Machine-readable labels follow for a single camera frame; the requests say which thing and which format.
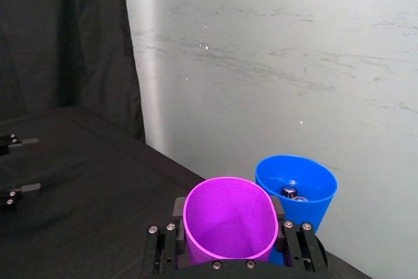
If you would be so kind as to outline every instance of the plastic cup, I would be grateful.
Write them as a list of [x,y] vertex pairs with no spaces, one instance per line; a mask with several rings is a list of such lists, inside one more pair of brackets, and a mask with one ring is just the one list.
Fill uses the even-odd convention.
[[[272,156],[258,164],[255,181],[268,194],[277,195],[285,210],[285,219],[297,224],[310,222],[318,230],[337,191],[334,175],[324,166],[299,156]],[[295,201],[281,195],[284,186],[293,186],[307,201]]]
[[268,261],[278,235],[268,194],[241,178],[214,178],[197,185],[184,204],[192,265],[215,259]]

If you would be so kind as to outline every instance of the bolt head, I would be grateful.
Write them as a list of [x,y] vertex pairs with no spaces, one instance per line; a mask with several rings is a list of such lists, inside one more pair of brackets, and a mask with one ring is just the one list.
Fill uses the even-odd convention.
[[293,222],[290,222],[289,220],[287,220],[286,222],[284,222],[283,224],[286,228],[292,228],[293,227]]
[[158,231],[158,227],[156,225],[152,225],[149,229],[148,232],[149,233],[156,233]]
[[174,225],[173,223],[169,223],[168,225],[167,225],[167,230],[174,230],[176,228],[176,225]]
[[218,269],[222,268],[222,263],[220,261],[214,261],[212,263],[212,268],[218,270]]
[[246,265],[247,265],[247,268],[249,268],[249,269],[255,268],[255,262],[254,261],[247,261]]
[[307,231],[309,231],[309,230],[311,230],[311,229],[312,229],[312,225],[311,225],[310,223],[308,223],[308,222],[304,222],[304,223],[302,224],[302,228],[303,228],[303,230],[307,230]]

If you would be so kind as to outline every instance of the black curtain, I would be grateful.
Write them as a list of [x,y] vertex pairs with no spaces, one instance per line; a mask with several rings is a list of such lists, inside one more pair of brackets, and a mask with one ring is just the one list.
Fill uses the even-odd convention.
[[144,139],[125,0],[0,0],[0,120],[82,105]]

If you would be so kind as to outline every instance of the black metal bracket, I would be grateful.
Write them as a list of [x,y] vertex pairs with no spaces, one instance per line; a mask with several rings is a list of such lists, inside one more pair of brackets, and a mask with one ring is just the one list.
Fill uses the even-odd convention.
[[315,236],[312,225],[308,222],[296,225],[284,220],[284,210],[279,199],[272,197],[272,200],[281,231],[276,241],[276,249],[283,254],[285,266],[228,259],[178,269],[177,256],[185,252],[183,224],[185,197],[179,197],[174,204],[172,222],[164,228],[151,225],[146,230],[147,238],[140,279],[174,277],[328,279],[327,254]]
[[[0,156],[10,153],[10,148],[23,146],[24,144],[38,143],[38,139],[21,140],[15,133],[0,136]],[[40,183],[29,184],[16,189],[0,191],[0,212],[15,212],[22,198],[28,195],[37,195]]]

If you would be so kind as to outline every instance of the gray marble wall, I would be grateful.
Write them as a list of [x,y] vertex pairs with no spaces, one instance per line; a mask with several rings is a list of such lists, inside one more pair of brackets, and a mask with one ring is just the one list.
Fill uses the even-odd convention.
[[210,178],[273,154],[340,189],[319,236],[415,278],[418,0],[127,0],[148,144]]

